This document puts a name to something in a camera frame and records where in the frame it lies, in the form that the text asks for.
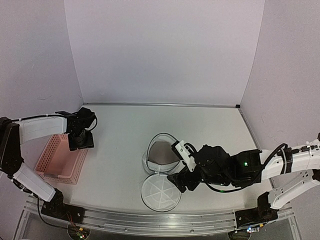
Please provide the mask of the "white mesh laundry bag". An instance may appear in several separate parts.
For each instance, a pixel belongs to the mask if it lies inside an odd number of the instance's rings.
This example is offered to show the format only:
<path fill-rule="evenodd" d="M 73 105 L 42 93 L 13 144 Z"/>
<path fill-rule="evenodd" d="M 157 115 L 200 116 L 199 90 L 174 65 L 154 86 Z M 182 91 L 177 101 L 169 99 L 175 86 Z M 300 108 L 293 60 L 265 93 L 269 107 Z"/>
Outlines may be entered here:
<path fill-rule="evenodd" d="M 165 213 L 173 210 L 181 199 L 181 192 L 171 183 L 167 176 L 173 174 L 180 160 L 174 163 L 159 165 L 148 161 L 151 146 L 155 142 L 168 142 L 171 147 L 177 139 L 169 133 L 158 133 L 148 144 L 142 156 L 142 166 L 148 177 L 140 188 L 140 197 L 144 205 L 155 212 Z"/>

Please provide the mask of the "pink perforated plastic basket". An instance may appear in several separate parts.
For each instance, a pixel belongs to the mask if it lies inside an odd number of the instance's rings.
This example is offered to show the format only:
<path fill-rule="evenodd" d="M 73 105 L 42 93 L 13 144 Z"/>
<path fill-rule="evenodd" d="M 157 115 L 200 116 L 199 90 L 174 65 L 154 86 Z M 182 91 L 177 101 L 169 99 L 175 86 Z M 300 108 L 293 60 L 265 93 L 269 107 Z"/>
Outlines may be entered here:
<path fill-rule="evenodd" d="M 34 171 L 49 182 L 76 185 L 88 153 L 87 149 L 69 149 L 66 134 L 54 134 L 43 150 Z"/>

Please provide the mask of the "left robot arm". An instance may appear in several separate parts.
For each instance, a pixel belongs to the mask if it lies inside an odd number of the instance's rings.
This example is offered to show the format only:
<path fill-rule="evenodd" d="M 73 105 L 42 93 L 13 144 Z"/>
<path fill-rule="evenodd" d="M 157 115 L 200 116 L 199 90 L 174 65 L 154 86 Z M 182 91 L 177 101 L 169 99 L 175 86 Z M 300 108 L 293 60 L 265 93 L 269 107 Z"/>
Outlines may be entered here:
<path fill-rule="evenodd" d="M 45 182 L 24 162 L 21 145 L 35 139 L 53 135 L 67 135 L 71 152 L 94 147 L 92 130 L 97 126 L 96 114 L 82 107 L 74 113 L 57 111 L 31 117 L 0 119 L 0 170 L 13 182 L 21 184 L 38 198 L 49 202 L 48 211 L 57 219 L 67 214 L 67 207 L 53 199 L 58 190 Z"/>

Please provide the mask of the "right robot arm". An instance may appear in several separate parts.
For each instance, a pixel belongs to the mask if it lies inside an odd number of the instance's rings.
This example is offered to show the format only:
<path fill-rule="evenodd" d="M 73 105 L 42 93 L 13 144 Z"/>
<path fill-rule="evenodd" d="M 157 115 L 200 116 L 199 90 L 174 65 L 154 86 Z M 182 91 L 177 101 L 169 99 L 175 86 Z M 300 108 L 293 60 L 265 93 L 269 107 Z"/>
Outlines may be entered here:
<path fill-rule="evenodd" d="M 195 190 L 200 183 L 224 194 L 227 190 L 216 187 L 233 186 L 233 193 L 273 177 L 297 173 L 292 181 L 258 197 L 258 206 L 251 214 L 257 222 L 320 184 L 319 138 L 300 146 L 289 147 L 282 143 L 273 151 L 253 149 L 235 155 L 230 155 L 221 146 L 207 144 L 196 150 L 192 144 L 183 141 L 175 142 L 171 148 L 184 167 L 178 173 L 168 175 L 167 179 L 181 193 Z"/>

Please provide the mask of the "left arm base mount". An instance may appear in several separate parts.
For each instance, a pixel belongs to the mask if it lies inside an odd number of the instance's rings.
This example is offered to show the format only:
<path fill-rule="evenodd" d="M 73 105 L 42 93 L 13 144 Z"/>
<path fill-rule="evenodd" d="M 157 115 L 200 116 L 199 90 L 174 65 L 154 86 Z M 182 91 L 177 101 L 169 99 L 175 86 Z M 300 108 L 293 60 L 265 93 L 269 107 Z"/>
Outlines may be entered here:
<path fill-rule="evenodd" d="M 64 203 L 63 193 L 57 188 L 54 190 L 55 194 L 53 198 L 50 201 L 43 202 L 40 213 L 51 218 L 64 221 L 72 220 L 74 224 L 81 224 L 84 219 L 85 209 L 80 206 Z"/>

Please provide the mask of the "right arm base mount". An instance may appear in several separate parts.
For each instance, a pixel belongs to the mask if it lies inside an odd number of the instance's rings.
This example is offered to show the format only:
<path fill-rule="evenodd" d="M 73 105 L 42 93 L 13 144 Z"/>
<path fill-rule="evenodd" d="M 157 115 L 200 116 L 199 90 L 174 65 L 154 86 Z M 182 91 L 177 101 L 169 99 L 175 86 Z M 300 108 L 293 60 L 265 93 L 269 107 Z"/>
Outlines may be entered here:
<path fill-rule="evenodd" d="M 271 208 L 269 192 L 265 192 L 257 198 L 256 207 L 235 211 L 236 228 L 243 229 L 276 220 L 278 211 Z"/>

